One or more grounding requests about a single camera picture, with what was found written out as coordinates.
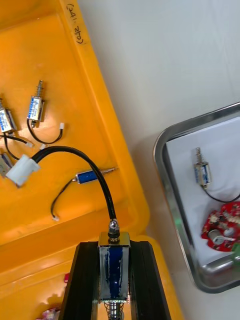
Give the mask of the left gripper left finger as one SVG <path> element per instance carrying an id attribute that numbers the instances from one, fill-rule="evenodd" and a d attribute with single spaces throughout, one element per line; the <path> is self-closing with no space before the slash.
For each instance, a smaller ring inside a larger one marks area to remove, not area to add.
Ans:
<path id="1" fill-rule="evenodd" d="M 74 253 L 59 319 L 96 320 L 98 291 L 98 243 L 96 241 L 81 242 Z"/>

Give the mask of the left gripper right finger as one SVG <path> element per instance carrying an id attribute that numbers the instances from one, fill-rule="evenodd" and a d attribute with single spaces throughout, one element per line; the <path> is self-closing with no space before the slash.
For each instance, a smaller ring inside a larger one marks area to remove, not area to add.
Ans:
<path id="1" fill-rule="evenodd" d="M 129 294 L 133 320 L 170 320 L 163 283 L 153 246 L 148 241 L 130 242 Z"/>

